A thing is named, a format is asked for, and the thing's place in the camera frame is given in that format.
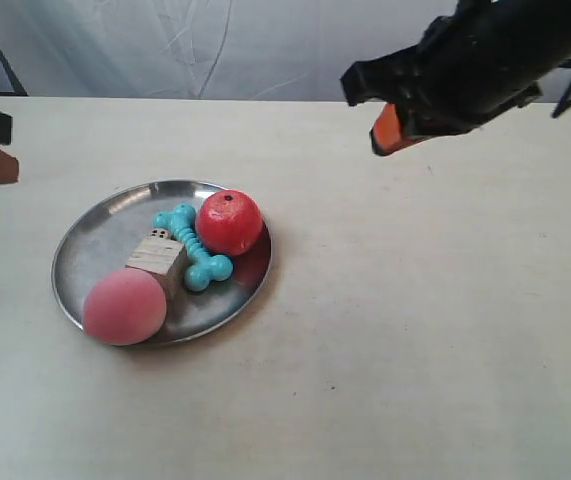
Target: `silver tray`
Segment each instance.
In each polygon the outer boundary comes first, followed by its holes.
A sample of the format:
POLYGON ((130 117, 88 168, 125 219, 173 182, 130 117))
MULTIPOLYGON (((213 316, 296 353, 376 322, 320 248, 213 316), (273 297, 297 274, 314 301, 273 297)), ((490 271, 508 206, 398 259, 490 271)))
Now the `silver tray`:
MULTIPOLYGON (((92 287, 123 268, 131 252, 151 231, 154 215, 179 203, 197 210, 223 187, 189 180, 139 185, 92 207, 63 237, 52 263, 54 295, 65 315, 80 329, 83 303, 92 287)), ((205 335, 222 326, 254 298, 265 283, 272 263, 272 239, 266 224, 245 255, 233 259, 234 273, 225 282, 212 282, 202 293, 181 289, 168 305, 161 330, 138 345, 165 346, 205 335)))

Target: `plate rim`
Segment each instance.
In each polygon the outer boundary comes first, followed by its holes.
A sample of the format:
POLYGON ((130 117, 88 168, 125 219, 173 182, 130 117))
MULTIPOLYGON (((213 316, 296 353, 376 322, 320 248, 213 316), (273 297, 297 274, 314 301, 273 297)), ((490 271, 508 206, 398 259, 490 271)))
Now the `plate rim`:
MULTIPOLYGON (((134 191, 134 190, 139 189, 139 188, 148 187, 148 186, 153 185, 153 184, 178 183, 178 182, 198 183, 200 185, 212 187, 218 191, 230 190, 230 187, 225 187, 223 185, 219 185, 216 183, 203 182, 200 180, 193 180, 193 179, 187 179, 187 178, 174 178, 174 179, 168 179, 168 180, 153 180, 150 182, 140 183, 137 185, 132 185, 131 187, 125 188, 125 189, 120 190, 116 193, 113 193, 112 195, 105 197, 103 200, 95 203, 93 206, 91 206, 87 210, 85 210, 85 212, 83 214, 81 214, 72 223, 72 225, 65 231, 65 233, 61 237, 60 241, 58 242, 58 246, 56 247, 56 250, 54 252, 54 257, 53 257, 52 263, 51 263, 50 281, 51 281, 51 286, 52 286, 52 290, 54 293, 54 298, 56 299, 56 303, 58 304, 58 307, 63 312, 63 314, 67 317, 67 319, 69 321, 71 321, 74 325, 76 325, 76 327, 79 330, 84 331, 83 325, 81 324, 81 322, 77 321, 74 318, 74 316, 69 312, 69 310, 65 307, 65 305, 63 304, 63 301, 61 299, 60 293, 58 292, 58 289, 56 288, 56 272, 57 272, 58 257, 60 255, 61 250, 63 249, 63 245, 65 244, 65 242, 69 238, 70 233, 72 231, 74 231, 74 229, 81 223, 81 221, 87 216, 87 214, 90 211, 108 203, 110 200, 112 200, 112 199, 114 199, 120 195, 123 195, 126 192, 131 192, 131 191, 134 191)), ((245 301, 245 303, 243 303, 243 305, 241 305, 234 313, 228 315, 224 320, 218 322, 215 325, 212 325, 211 327, 209 327, 209 328, 207 328, 201 332, 194 333, 194 334, 189 335, 187 337, 183 337, 183 338, 179 338, 179 339, 171 340, 171 341, 167 341, 167 342, 162 342, 162 343, 147 343, 147 341, 149 340, 149 339, 147 339, 147 340, 143 340, 140 343, 136 343, 134 345, 126 346, 126 348, 131 348, 131 347, 161 348, 161 347, 167 347, 170 345, 176 345, 179 343, 189 342, 192 340, 196 340, 197 338, 203 337, 209 333, 212 333, 215 330, 218 330, 219 328, 223 327, 224 325, 226 325, 227 323, 229 323, 230 321, 232 321, 233 319, 238 317, 254 301, 254 299, 258 296, 258 294, 263 290, 263 287, 265 286, 265 283, 267 282, 267 278, 269 277, 269 274, 272 270, 272 266, 274 263, 274 241, 272 238, 271 230, 269 228, 269 222, 265 218, 263 211, 261 211, 261 217, 263 218, 263 225, 264 225, 265 229, 267 230, 267 235, 269 237, 269 242, 270 242, 269 261, 267 262, 267 268, 265 270, 265 274, 263 275, 263 278, 261 279, 260 283, 256 287, 256 290, 254 290, 254 292, 249 296, 249 298, 245 301)))

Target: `turquoise dog bone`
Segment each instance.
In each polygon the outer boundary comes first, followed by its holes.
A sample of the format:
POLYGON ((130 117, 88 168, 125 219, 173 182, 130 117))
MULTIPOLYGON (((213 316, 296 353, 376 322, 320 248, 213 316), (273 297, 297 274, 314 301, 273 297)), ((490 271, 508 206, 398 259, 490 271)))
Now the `turquoise dog bone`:
POLYGON ((196 210, 188 203, 181 203, 172 212, 161 212, 152 225, 169 230, 174 238, 185 245, 187 256, 194 262, 187 270, 183 281, 192 292, 202 292, 212 280, 222 282, 232 276, 234 266, 225 255, 213 257, 205 250, 192 228, 196 210))

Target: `table surface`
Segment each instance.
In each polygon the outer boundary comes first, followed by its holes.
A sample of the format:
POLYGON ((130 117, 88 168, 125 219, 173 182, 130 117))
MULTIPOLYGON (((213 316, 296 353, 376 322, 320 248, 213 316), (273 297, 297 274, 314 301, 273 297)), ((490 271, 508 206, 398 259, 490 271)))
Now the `table surface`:
POLYGON ((369 104, 0 98, 0 479, 571 478, 571 112, 389 158, 369 104), (278 253, 192 343, 83 336, 63 234, 132 185, 246 191, 278 253))

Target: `pink foam ball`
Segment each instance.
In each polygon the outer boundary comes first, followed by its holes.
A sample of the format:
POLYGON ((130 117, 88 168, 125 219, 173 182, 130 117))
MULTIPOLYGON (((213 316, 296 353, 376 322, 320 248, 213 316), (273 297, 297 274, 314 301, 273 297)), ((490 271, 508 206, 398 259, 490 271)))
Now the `pink foam ball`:
POLYGON ((147 272, 123 268, 107 275, 83 305, 83 330, 110 345, 133 345, 163 325, 167 303, 159 283, 147 272))

